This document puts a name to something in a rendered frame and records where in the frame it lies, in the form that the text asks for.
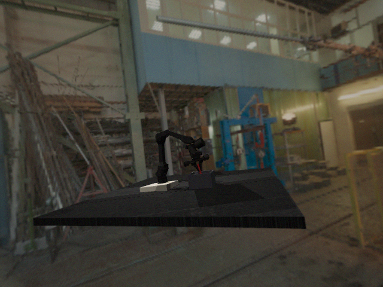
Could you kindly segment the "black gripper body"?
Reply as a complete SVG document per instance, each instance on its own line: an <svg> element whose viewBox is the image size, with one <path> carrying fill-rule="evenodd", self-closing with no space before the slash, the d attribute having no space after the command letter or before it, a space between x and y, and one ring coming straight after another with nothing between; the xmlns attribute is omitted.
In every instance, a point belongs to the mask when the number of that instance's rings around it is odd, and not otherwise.
<svg viewBox="0 0 383 287"><path fill-rule="evenodd" d="M191 157L192 157L192 153L197 153L197 150L193 150L193 151L190 152L190 156ZM208 159L209 159L209 155L208 154L203 155L203 157L201 157L201 158L196 157L196 158L193 158L192 161L189 161L189 160L184 161L184 167L189 166L189 164L192 164L194 162L197 162L197 161L200 161L200 160L204 160L205 161L205 160L208 160Z"/></svg>

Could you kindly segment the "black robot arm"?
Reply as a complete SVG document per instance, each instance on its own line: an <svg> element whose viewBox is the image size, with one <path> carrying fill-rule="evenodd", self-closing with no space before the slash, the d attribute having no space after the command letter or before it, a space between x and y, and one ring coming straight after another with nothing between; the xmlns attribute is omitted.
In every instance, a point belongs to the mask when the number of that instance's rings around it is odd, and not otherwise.
<svg viewBox="0 0 383 287"><path fill-rule="evenodd" d="M158 165L158 169L156 172L156 176L158 178L158 184L168 182L166 175L167 175L169 167L165 161L165 146L164 146L164 144L165 144L166 138L169 135L173 136L177 139L180 139L185 144L189 144L189 145L186 145L186 147L185 147L185 149L188 149L189 152L191 152L193 150L197 150L196 148L199 149L199 148L205 146L205 141L202 138L194 140L191 136L184 136L184 135L181 135L177 132L174 132L174 131L168 130L168 129L163 131L163 132L157 133L155 137L156 137L156 142L158 143L158 148L159 148L159 165ZM202 151L199 151L197 153L192 153L191 158L192 159L196 158L196 157L200 158L200 155L202 155Z"/></svg>

